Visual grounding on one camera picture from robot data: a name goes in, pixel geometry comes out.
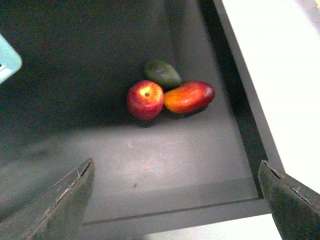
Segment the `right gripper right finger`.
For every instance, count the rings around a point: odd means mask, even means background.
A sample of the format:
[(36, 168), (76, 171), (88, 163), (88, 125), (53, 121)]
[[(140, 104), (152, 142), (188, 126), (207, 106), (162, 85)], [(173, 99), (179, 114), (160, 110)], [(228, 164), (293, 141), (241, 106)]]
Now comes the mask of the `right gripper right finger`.
[(287, 173), (261, 161), (258, 180), (283, 240), (320, 238), (320, 194)]

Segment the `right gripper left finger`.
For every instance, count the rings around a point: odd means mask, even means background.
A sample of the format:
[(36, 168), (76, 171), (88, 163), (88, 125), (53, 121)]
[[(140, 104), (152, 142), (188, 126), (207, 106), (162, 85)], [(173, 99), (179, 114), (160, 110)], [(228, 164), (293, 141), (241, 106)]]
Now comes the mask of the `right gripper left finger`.
[(2, 240), (75, 240), (93, 193), (89, 158), (43, 194), (0, 223)]

